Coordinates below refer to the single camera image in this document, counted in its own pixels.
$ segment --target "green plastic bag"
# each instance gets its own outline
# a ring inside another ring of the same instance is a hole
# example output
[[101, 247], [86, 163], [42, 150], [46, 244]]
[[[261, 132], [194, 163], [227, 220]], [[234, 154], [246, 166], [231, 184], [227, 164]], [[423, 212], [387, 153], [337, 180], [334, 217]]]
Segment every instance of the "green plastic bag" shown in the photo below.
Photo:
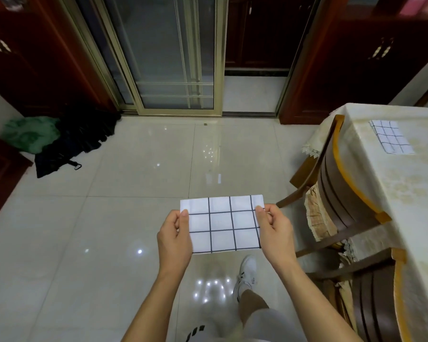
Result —
[[21, 151], [39, 154], [44, 146], [60, 137], [58, 121], [49, 116], [12, 119], [3, 127], [0, 138]]

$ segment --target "gray shorts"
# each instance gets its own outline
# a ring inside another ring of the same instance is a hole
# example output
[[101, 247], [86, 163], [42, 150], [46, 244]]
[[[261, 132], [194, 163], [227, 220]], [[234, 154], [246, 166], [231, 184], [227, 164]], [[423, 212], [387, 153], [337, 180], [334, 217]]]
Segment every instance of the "gray shorts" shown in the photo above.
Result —
[[[192, 330], [185, 342], [220, 342], [225, 340], [225, 338], [219, 336], [215, 324], [207, 322]], [[251, 314], [245, 323], [242, 340], [267, 342], [307, 341], [299, 324], [291, 322], [282, 313], [271, 308], [256, 310]]]

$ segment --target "forearm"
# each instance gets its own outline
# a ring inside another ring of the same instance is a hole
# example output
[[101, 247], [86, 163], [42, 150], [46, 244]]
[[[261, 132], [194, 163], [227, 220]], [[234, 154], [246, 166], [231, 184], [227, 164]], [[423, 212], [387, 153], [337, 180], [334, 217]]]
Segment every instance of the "forearm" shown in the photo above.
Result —
[[296, 260], [276, 269], [290, 295], [308, 342], [361, 341]]
[[159, 274], [122, 342], [164, 342], [181, 276]]

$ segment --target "white sneaker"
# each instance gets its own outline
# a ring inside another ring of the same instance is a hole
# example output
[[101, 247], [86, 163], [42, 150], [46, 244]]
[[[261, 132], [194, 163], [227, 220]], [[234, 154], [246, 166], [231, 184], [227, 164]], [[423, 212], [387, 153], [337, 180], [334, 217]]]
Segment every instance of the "white sneaker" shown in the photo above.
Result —
[[236, 296], [238, 302], [240, 302], [240, 287], [243, 285], [248, 287], [248, 289], [253, 290], [257, 284], [255, 278], [257, 276], [257, 261], [254, 256], [248, 255], [241, 262], [240, 273], [238, 275], [238, 280], [234, 285], [233, 293]]

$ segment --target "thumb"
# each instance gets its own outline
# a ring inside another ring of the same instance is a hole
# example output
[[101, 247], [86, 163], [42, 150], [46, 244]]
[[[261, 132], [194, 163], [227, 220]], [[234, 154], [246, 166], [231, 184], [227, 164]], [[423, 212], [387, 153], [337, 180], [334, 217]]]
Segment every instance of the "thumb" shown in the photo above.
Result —
[[271, 227], [268, 222], [268, 214], [265, 209], [263, 209], [260, 205], [257, 205], [255, 208], [255, 213], [257, 215], [257, 221], [260, 228], [269, 228]]
[[188, 234], [188, 211], [187, 209], [182, 210], [179, 214], [179, 232]]

